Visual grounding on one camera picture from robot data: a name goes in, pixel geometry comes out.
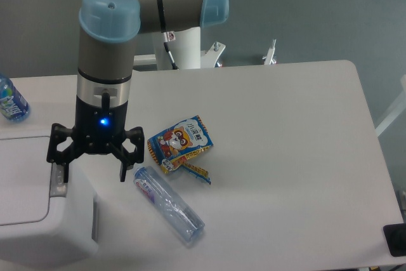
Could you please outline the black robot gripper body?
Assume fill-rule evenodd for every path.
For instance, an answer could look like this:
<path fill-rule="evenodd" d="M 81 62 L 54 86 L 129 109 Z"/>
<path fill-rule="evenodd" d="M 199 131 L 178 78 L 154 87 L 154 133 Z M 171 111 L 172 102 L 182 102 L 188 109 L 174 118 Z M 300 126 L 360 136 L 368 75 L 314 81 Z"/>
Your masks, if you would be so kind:
<path fill-rule="evenodd" d="M 80 98 L 75 103 L 75 123 L 72 133 L 76 147 L 86 154 L 109 154 L 109 148 L 122 148 L 128 105 L 124 103 L 104 111 Z"/>

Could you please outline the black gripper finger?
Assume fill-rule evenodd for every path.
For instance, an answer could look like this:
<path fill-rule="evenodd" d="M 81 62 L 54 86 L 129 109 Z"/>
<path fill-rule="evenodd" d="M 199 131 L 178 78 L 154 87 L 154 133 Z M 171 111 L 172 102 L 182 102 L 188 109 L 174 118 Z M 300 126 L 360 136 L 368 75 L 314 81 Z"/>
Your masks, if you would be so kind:
<path fill-rule="evenodd" d="M 123 143 L 129 140 L 133 146 L 132 151 L 128 151 Z M 144 162 L 145 156 L 145 135 L 143 128 L 137 126 L 128 131 L 123 131 L 119 136 L 109 142 L 109 152 L 121 162 L 119 173 L 120 182 L 125 182 L 126 174 L 133 169 L 135 164 Z"/>
<path fill-rule="evenodd" d="M 59 144 L 65 142 L 67 138 L 72 139 L 72 143 L 63 151 L 58 149 Z M 82 156 L 84 153 L 84 140 L 79 136 L 78 130 L 67 128 L 59 123 L 51 126 L 51 134 L 48 144 L 46 160 L 62 166 L 63 182 L 69 182 L 69 164 Z"/>

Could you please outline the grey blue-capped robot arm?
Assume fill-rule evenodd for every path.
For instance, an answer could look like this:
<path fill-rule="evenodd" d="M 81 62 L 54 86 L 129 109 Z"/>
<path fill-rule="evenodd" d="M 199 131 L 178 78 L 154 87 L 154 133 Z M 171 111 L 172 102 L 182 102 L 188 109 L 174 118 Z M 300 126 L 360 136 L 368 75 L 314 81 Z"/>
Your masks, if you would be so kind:
<path fill-rule="evenodd" d="M 53 124 L 47 161 L 69 180 L 83 154 L 112 154 L 120 179 L 144 160 L 141 127 L 125 129 L 138 34 L 152 33 L 159 68 L 199 69 L 200 31 L 224 23 L 229 0 L 82 0 L 75 123 Z"/>

